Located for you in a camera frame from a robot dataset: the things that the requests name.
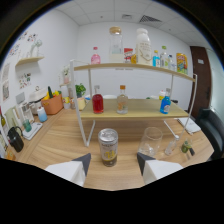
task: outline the wooden desk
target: wooden desk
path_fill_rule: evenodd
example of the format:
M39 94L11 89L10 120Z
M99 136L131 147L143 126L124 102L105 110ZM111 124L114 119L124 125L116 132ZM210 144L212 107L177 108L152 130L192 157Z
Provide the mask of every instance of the wooden desk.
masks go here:
M171 118L166 120L174 133L181 134L182 126ZM92 121L83 121L88 136ZM146 127L158 127L163 132L163 139L159 152L155 158L158 160L176 162L187 167L207 161L213 153L213 148L203 134L195 133L192 136L195 155L183 154L179 146L188 133L178 142L173 154L164 153L173 135L163 120L146 121L97 121L89 147L83 145L75 110L62 109L58 114L49 116L43 127L31 141L24 140L25 146L20 153L16 153L17 161L31 164L45 169L48 165L68 162L72 159L91 153L91 162L84 187L102 190L132 189L144 186L137 161L138 144ZM112 128L118 132L118 160L113 167L103 165L100 155L97 135L104 128Z

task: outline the bottle cap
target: bottle cap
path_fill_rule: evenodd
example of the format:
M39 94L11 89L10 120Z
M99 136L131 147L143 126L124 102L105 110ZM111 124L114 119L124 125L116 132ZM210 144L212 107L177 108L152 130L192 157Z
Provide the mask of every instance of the bottle cap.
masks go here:
M121 34L121 28L119 26L112 26L109 31L110 33Z

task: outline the door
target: door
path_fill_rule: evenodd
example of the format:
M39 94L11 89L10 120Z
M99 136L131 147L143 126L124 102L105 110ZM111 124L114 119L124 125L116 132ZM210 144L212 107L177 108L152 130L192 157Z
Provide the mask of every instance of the door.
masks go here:
M193 62L193 73L198 76L197 90L194 101L194 106L191 116L196 118L201 107L208 108L211 97L211 69L209 64L208 55L204 47L190 47ZM190 107L194 94L195 83L192 84L191 100L188 107Z

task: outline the small plant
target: small plant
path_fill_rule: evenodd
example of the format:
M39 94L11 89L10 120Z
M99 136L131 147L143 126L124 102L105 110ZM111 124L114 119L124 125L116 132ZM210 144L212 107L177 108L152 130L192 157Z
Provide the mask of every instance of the small plant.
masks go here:
M81 96L83 96L86 92L86 88L82 83L80 83L80 85L75 85L75 88L77 95L81 94Z

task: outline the ceiling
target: ceiling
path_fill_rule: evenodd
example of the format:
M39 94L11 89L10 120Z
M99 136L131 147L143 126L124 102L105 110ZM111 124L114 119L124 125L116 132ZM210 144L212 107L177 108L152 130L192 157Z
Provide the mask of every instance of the ceiling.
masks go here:
M163 30L189 46L212 50L200 31L187 19L152 0L72 0L55 9L71 17L79 26L100 22L144 24ZM143 16L151 18L140 22Z

